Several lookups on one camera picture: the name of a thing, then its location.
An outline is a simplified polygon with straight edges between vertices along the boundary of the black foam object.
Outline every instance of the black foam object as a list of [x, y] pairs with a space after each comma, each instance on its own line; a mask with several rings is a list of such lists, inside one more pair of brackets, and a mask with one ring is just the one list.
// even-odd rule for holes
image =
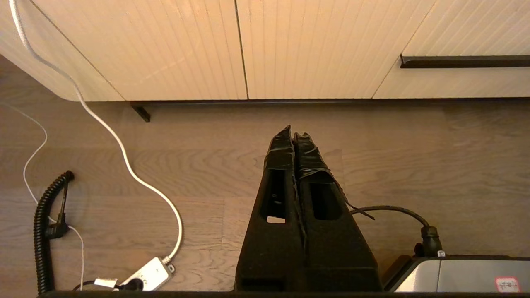
[[382, 291], [377, 263], [342, 189], [311, 137], [291, 139], [290, 126], [269, 146], [235, 290]]

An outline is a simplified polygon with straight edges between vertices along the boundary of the white cable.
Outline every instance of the white cable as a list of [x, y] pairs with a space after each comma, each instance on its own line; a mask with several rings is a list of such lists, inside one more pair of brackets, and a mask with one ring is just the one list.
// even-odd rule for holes
[[9, 0], [9, 5], [11, 7], [11, 14], [13, 15], [13, 21], [15, 22], [16, 30], [17, 30], [17, 32], [19, 34], [20, 40], [22, 41], [22, 43], [24, 44], [26, 49], [29, 51], [29, 53], [36, 60], [38, 60], [39, 62], [43, 63], [44, 65], [50, 67], [51, 69], [55, 70], [58, 74], [62, 75], [65, 79], [69, 80], [72, 83], [72, 85], [74, 86], [74, 89], [75, 89], [75, 93], [77, 94], [77, 98], [79, 98], [79, 102], [81, 103], [83, 108], [86, 110], [86, 112], [89, 113], [90, 116], [92, 116], [92, 118], [96, 119], [101, 125], [103, 125], [103, 127], [106, 128], [110, 132], [110, 134], [114, 137], [114, 139], [116, 139], [116, 142], [118, 142], [118, 145], [120, 146], [121, 152], [123, 154], [123, 160], [125, 161], [125, 165], [127, 166], [127, 169], [129, 170], [129, 173], [131, 174], [131, 176], [136, 181], [138, 181], [141, 185], [147, 187], [148, 189], [152, 190], [153, 192], [155, 192], [156, 194], [161, 196], [164, 199], [164, 201], [166, 201], [166, 203], [171, 207], [171, 210], [175, 214], [176, 221], [177, 221], [178, 226], [179, 226], [179, 235], [177, 237], [176, 244], [175, 244], [175, 247], [173, 248], [173, 251], [171, 251], [171, 253], [169, 255], [167, 255], [162, 260], [164, 262], [164, 264], [169, 263], [171, 261], [171, 259], [175, 256], [176, 252], [178, 251], [178, 249], [180, 247], [180, 243], [182, 242], [182, 235], [183, 235], [183, 233], [182, 233], [183, 232], [183, 230], [182, 230], [182, 219], [180, 217], [179, 211], [175, 208], [175, 205], [168, 199], [168, 197], [165, 194], [163, 194], [161, 191], [159, 191], [155, 187], [151, 186], [150, 184], [148, 184], [144, 180], [140, 179], [134, 173], [133, 169], [131, 168], [131, 166], [129, 164], [129, 159], [127, 158], [127, 152], [125, 151], [125, 147], [123, 146], [123, 143], [121, 142], [121, 140], [118, 137], [118, 135], [114, 132], [114, 130], [112, 130], [112, 128], [110, 128], [110, 126], [107, 123], [105, 123], [105, 121], [103, 121], [98, 115], [96, 115], [96, 113], [94, 113], [86, 105], [86, 102], [83, 99], [83, 96], [81, 95], [81, 91], [79, 90], [79, 87], [75, 83], [74, 79], [72, 77], [70, 77], [67, 73], [65, 73], [62, 69], [60, 69], [59, 67], [53, 65], [52, 63], [46, 61], [44, 58], [40, 57], [33, 50], [33, 48], [31, 47], [31, 44], [29, 43], [29, 40], [28, 40], [28, 38], [26, 36], [26, 33], [24, 32], [24, 27], [23, 27], [22, 22], [20, 20], [19, 9], [17, 7], [16, 0]]
[[[27, 187], [28, 191], [30, 192], [31, 197], [35, 201], [35, 204], [38, 204], [39, 201], [37, 200], [37, 198], [35, 197], [35, 195], [31, 191], [30, 185], [29, 185], [28, 180], [26, 178], [26, 170], [28, 168], [28, 164], [30, 164], [30, 162], [33, 159], [33, 157], [37, 154], [37, 152], [39, 152], [39, 150], [42, 147], [44, 147], [44, 145], [48, 141], [48, 133], [46, 132], [46, 129], [44, 128], [44, 126], [42, 126], [41, 123], [39, 123], [37, 120], [33, 119], [28, 114], [24, 113], [23, 111], [15, 108], [15, 107], [13, 107], [13, 106], [11, 106], [9, 104], [2, 103], [2, 105], [17, 111], [18, 113], [24, 115], [26, 118], [28, 118], [31, 121], [35, 122], [35, 124], [37, 124], [40, 127], [40, 129], [42, 129], [42, 132], [44, 132], [44, 141], [42, 142], [42, 144], [40, 144], [40, 146], [35, 151], [33, 151], [33, 154], [31, 154], [30, 158], [28, 159], [28, 161], [26, 161], [26, 164], [24, 165], [24, 170], [22, 170], [22, 177], [24, 178], [24, 183], [26, 184], [26, 187]], [[48, 218], [53, 223], [57, 222], [55, 219], [53, 219], [53, 218], [51, 218], [49, 216], [48, 216]], [[69, 225], [68, 228], [70, 228], [70, 230], [74, 231], [77, 234], [77, 236], [79, 237], [79, 240], [81, 240], [81, 286], [80, 286], [79, 290], [82, 291], [83, 290], [83, 279], [84, 279], [84, 275], [85, 275], [85, 242], [83, 241], [83, 237], [81, 237], [81, 234], [79, 233], [78, 230], [76, 230], [76, 228], [74, 228], [71, 225]]]

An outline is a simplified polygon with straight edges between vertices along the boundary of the cabinet door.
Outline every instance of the cabinet door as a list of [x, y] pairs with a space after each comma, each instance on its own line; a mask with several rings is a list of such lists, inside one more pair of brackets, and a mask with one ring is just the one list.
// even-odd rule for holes
[[236, 0], [250, 99], [371, 98], [434, 0]]
[[[530, 55], [530, 0], [438, 0], [403, 51], [403, 56], [501, 55]], [[397, 60], [374, 98], [530, 96], [530, 67], [400, 65]]]
[[[73, 77], [83, 92], [85, 100], [123, 100], [30, 1], [19, 1], [19, 12], [35, 52]], [[0, 36], [0, 54], [59, 97], [77, 100], [70, 81], [38, 62], [24, 48], [16, 32], [8, 0], [0, 1]]]
[[233, 0], [36, 0], [126, 100], [246, 99]]

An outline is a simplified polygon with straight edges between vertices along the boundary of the black coiled cable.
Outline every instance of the black coiled cable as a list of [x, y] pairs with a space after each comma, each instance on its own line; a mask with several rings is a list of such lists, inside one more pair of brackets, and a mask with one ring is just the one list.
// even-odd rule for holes
[[37, 290], [39, 295], [55, 289], [54, 272], [51, 264], [50, 241], [46, 236], [49, 226], [48, 216], [55, 198], [66, 183], [74, 179], [74, 174], [66, 171], [46, 189], [37, 204], [33, 220], [33, 245], [37, 268]]

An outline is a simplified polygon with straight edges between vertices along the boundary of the power outlet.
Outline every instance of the power outlet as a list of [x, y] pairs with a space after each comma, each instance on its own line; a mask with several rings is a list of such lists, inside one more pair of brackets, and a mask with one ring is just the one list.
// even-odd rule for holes
[[154, 291], [173, 277], [173, 272], [175, 272], [173, 265], [164, 265], [161, 258], [155, 257], [122, 282], [121, 285], [126, 285], [131, 279], [138, 278], [144, 283], [142, 291]]

